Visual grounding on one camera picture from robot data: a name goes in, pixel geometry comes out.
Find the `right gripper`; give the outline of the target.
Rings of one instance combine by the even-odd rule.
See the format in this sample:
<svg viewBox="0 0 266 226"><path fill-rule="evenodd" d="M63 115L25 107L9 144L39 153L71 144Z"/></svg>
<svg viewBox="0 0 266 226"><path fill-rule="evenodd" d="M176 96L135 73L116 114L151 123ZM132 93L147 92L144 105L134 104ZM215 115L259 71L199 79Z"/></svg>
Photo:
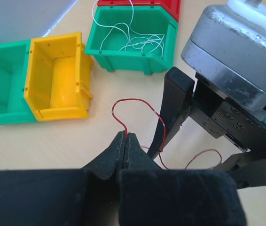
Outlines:
<svg viewBox="0 0 266 226"><path fill-rule="evenodd" d="M195 81L180 69L172 67L165 74L159 115L166 127L166 139L162 145L164 129L158 121L148 156L156 158L158 151L180 130L189 116L193 94L193 120L213 137L226 137L241 150L216 169L228 173L238 188L266 186L266 124L232 98L222 96L221 91L199 73L196 78L193 93Z"/></svg>

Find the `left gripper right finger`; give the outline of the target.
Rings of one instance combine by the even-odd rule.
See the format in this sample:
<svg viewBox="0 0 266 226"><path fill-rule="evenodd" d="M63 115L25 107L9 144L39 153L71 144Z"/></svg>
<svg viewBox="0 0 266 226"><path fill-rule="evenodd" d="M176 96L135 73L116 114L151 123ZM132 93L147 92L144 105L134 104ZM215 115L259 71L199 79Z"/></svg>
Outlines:
<svg viewBox="0 0 266 226"><path fill-rule="evenodd" d="M123 169L119 174L122 226L244 226L237 186L211 169Z"/></svg>

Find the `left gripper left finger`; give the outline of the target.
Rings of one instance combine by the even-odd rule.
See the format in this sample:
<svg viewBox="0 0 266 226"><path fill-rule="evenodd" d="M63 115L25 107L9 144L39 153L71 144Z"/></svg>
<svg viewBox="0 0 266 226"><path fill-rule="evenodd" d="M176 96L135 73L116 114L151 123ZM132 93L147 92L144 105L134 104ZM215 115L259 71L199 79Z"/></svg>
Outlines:
<svg viewBox="0 0 266 226"><path fill-rule="evenodd" d="M126 136L80 169L0 170L0 226L86 226L118 204Z"/></svg>

